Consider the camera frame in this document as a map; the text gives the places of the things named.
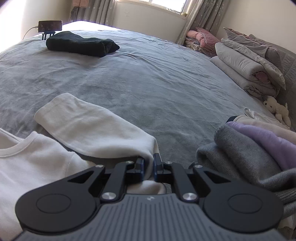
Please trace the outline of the hanging pink jacket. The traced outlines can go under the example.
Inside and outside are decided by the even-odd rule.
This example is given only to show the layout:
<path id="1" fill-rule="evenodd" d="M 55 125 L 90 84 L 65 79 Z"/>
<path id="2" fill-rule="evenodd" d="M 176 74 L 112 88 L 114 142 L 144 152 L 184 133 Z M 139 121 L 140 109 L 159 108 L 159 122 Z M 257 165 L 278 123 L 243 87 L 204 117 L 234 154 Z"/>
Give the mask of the hanging pink jacket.
<path id="1" fill-rule="evenodd" d="M 73 0 L 72 6 L 78 8 L 86 8 L 88 7 L 89 0 Z"/>

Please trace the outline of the small white folded garment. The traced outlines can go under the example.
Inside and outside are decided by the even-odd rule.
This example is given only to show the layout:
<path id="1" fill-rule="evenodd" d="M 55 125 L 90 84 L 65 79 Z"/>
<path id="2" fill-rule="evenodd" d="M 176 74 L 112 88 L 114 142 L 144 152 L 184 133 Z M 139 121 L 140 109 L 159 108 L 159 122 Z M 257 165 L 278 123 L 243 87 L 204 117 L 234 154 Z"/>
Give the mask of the small white folded garment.
<path id="1" fill-rule="evenodd" d="M 282 128 L 286 128 L 287 130 L 290 129 L 283 121 L 279 121 L 276 118 L 270 118 L 269 116 L 266 116 L 264 114 L 258 113 L 256 111 L 252 111 L 249 108 L 244 108 L 244 113 L 246 116 L 248 116 L 251 119 L 263 121 L 265 123 L 271 123 L 271 124 L 280 126 Z"/>

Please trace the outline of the grey star curtain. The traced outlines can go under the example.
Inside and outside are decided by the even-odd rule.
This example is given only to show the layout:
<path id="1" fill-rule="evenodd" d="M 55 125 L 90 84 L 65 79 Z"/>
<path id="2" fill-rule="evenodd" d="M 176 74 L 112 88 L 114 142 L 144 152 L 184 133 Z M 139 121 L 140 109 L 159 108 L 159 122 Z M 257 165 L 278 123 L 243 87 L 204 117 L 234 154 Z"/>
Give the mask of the grey star curtain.
<path id="1" fill-rule="evenodd" d="M 114 17 L 115 0 L 89 0 L 88 7 L 73 7 L 70 22 L 86 21 L 111 26 Z"/>
<path id="2" fill-rule="evenodd" d="M 189 30 L 196 30 L 196 28 L 203 28 L 215 36 L 229 3 L 230 0 L 195 1 L 175 43 L 183 45 Z"/>

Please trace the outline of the landscape phone on stand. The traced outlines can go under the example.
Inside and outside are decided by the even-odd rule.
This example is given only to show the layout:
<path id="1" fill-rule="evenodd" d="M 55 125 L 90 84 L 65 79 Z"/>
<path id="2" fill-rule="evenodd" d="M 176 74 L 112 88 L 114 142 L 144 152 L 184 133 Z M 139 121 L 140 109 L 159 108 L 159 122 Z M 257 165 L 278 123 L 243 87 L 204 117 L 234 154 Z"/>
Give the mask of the landscape phone on stand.
<path id="1" fill-rule="evenodd" d="M 62 30 L 61 20 L 46 20 L 38 22 L 38 32 L 53 32 Z"/>

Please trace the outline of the purple folded garment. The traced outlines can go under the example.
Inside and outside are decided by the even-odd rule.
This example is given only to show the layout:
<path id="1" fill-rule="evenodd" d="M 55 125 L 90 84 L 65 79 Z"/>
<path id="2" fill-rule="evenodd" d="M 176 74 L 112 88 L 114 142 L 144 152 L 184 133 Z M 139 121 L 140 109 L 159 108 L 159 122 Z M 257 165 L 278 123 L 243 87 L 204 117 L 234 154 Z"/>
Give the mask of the purple folded garment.
<path id="1" fill-rule="evenodd" d="M 295 168 L 295 132 L 275 127 L 274 131 L 253 125 L 230 121 L 228 126 L 251 138 L 274 158 L 280 168 Z"/>

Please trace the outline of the grey folded clothes pile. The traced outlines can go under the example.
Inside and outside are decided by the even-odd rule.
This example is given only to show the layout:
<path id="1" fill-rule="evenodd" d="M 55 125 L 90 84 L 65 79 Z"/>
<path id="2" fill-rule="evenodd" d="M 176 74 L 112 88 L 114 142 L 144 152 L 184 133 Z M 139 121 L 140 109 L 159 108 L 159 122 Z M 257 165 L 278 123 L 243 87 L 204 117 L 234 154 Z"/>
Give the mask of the grey folded clothes pile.
<path id="1" fill-rule="evenodd" d="M 284 217 L 295 214 L 295 168 L 282 170 L 267 151 L 227 124 L 214 142 L 197 150 L 200 165 L 274 192 L 284 204 Z"/>

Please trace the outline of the grey bed sheet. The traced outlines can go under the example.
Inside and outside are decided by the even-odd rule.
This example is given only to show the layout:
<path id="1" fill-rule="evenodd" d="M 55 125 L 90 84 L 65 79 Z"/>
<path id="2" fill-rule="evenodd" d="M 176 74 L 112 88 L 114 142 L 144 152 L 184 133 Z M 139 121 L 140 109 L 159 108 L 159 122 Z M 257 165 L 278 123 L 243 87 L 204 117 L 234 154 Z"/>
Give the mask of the grey bed sheet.
<path id="1" fill-rule="evenodd" d="M 1 128 L 25 138 L 37 110 L 62 93 L 109 109 L 153 135 L 161 158 L 189 166 L 215 130 L 245 108 L 270 116 L 210 59 L 170 41 L 89 22 L 63 30 L 112 39 L 105 57 L 50 51 L 41 36 L 1 53 Z"/>

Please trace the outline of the white Winnie sweatshirt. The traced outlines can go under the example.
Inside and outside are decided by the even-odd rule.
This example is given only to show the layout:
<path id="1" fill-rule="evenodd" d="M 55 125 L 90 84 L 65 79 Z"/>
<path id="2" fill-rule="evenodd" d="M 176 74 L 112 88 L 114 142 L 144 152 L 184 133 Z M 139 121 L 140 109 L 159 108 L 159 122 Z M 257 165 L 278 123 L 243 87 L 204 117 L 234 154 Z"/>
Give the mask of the white Winnie sweatshirt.
<path id="1" fill-rule="evenodd" d="M 19 138 L 1 130 L 1 239 L 12 240 L 21 231 L 15 204 L 25 193 L 93 167 L 88 156 L 114 159 L 140 156 L 144 180 L 128 187 L 130 194 L 164 194 L 152 181 L 156 139 L 108 109 L 64 93 L 40 108 L 35 121 L 47 135 Z"/>

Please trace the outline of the left grey star curtain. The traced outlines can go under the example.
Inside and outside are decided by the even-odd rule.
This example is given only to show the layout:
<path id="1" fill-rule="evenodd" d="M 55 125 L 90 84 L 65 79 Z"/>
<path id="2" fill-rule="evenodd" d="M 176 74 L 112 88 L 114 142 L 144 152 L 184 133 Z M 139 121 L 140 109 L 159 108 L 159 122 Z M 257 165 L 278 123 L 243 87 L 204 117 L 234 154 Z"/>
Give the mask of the left grey star curtain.
<path id="1" fill-rule="evenodd" d="M 115 0 L 89 0 L 88 7 L 73 7 L 70 22 L 86 21 L 111 26 L 114 17 Z"/>

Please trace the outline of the folded black garment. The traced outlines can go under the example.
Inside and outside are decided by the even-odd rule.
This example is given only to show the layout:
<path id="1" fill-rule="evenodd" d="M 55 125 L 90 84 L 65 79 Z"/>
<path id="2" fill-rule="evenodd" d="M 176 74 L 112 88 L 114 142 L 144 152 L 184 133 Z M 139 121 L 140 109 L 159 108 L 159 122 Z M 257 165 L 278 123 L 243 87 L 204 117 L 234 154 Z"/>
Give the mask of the folded black garment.
<path id="1" fill-rule="evenodd" d="M 94 57 L 104 57 L 120 49 L 111 39 L 83 38 L 70 31 L 57 33 L 46 40 L 50 51 L 76 53 Z"/>

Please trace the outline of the right grey star curtain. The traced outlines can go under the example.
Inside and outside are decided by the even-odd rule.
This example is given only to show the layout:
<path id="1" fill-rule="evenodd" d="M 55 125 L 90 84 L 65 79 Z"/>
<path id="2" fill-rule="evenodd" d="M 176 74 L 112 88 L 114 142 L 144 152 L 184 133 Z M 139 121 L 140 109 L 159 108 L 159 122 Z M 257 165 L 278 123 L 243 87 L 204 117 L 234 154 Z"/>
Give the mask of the right grey star curtain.
<path id="1" fill-rule="evenodd" d="M 215 36 L 229 3 L 230 0 L 195 1 L 175 43 L 183 45 L 189 30 L 196 30 L 196 28 L 203 28 Z"/>

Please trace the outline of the blue phone stand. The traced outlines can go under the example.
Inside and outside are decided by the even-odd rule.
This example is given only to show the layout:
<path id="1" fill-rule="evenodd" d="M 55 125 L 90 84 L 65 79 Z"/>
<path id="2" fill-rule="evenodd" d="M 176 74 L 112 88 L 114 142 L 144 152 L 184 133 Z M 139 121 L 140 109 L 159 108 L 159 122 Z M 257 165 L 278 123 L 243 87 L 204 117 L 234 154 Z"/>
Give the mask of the blue phone stand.
<path id="1" fill-rule="evenodd" d="M 46 31 L 42 33 L 42 40 L 46 40 L 47 36 L 51 37 L 53 35 L 55 35 L 55 31 Z"/>

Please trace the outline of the folded grey quilt stack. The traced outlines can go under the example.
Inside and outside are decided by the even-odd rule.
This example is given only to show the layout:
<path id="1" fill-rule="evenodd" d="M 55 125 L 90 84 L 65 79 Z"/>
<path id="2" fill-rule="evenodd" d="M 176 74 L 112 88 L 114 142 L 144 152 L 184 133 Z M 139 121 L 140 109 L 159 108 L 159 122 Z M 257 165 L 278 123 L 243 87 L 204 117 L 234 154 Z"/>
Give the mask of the folded grey quilt stack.
<path id="1" fill-rule="evenodd" d="M 280 90 L 286 89 L 278 49 L 251 35 L 224 30 L 227 38 L 215 44 L 216 56 L 211 62 L 249 95 L 276 98 Z"/>

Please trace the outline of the white plush toy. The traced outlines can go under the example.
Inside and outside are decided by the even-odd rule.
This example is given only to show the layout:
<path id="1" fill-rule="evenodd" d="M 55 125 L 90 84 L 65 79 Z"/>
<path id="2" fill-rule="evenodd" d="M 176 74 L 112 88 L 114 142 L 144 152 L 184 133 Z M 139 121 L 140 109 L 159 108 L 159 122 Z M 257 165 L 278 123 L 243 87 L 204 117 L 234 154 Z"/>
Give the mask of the white plush toy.
<path id="1" fill-rule="evenodd" d="M 279 104 L 272 96 L 268 96 L 263 102 L 263 105 L 276 117 L 276 119 L 283 125 L 291 128 L 292 123 L 289 117 L 287 103 L 284 105 Z"/>

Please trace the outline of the window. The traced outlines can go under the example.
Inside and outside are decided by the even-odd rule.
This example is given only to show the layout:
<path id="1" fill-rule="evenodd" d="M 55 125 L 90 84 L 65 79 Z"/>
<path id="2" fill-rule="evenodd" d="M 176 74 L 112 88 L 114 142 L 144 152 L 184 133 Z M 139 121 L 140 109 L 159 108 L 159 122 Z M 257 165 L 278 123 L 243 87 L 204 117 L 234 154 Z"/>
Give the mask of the window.
<path id="1" fill-rule="evenodd" d="M 169 11 L 181 16 L 186 16 L 191 8 L 192 0 L 122 0 L 117 3 L 138 4 L 164 11 Z"/>

